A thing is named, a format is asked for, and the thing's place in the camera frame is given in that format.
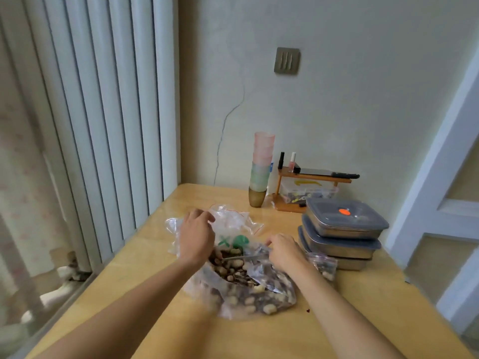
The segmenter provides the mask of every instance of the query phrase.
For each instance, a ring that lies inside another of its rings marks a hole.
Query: pink nail polish bottle
[[[288,172],[293,172],[295,168],[295,160],[296,160],[296,152],[293,152],[291,154],[291,161],[289,162],[289,165],[288,165]]]

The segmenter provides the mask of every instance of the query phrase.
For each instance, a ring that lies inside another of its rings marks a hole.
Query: hand
[[[208,222],[215,217],[207,211],[194,209],[187,213],[180,228],[180,257],[196,270],[206,262],[215,244],[215,233]]]
[[[289,274],[296,266],[308,263],[298,243],[290,235],[272,235],[267,239],[266,245],[272,248],[269,255],[270,261],[280,271]]]

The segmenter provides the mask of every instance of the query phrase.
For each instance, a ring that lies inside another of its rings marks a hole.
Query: wooden table
[[[301,215],[251,208],[243,190],[185,184],[148,219],[99,277],[58,320],[28,358],[46,349],[147,277],[173,262],[167,251],[173,241],[164,228],[169,217],[198,207],[230,204],[264,223],[258,238],[284,232],[297,238]],[[460,359],[473,356],[445,320],[384,251],[362,272],[339,271],[338,290],[408,358]],[[253,321],[213,317],[201,304],[180,292],[165,310],[134,358],[335,358],[320,325],[301,295],[292,308]]]

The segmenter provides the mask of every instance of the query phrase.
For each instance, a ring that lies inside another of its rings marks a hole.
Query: wall switch plate
[[[276,49],[276,60],[274,61],[274,72],[278,74],[294,75],[298,73],[299,49],[278,48]]]

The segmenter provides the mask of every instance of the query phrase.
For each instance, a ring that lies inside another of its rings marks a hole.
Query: small wooden rack
[[[309,175],[309,174],[295,174],[288,172],[288,168],[282,168],[278,170],[278,186],[276,187],[276,193],[272,195],[272,202],[274,208],[278,211],[290,211],[293,213],[304,213],[306,207],[300,207],[299,204],[287,204],[284,202],[283,198],[279,195],[279,188],[281,186],[281,179],[285,178],[296,178],[296,179],[306,179],[306,180],[318,180],[318,181],[332,181],[334,186],[338,186],[338,183],[350,184],[351,179],[343,178],[333,178],[332,176],[326,175]]]

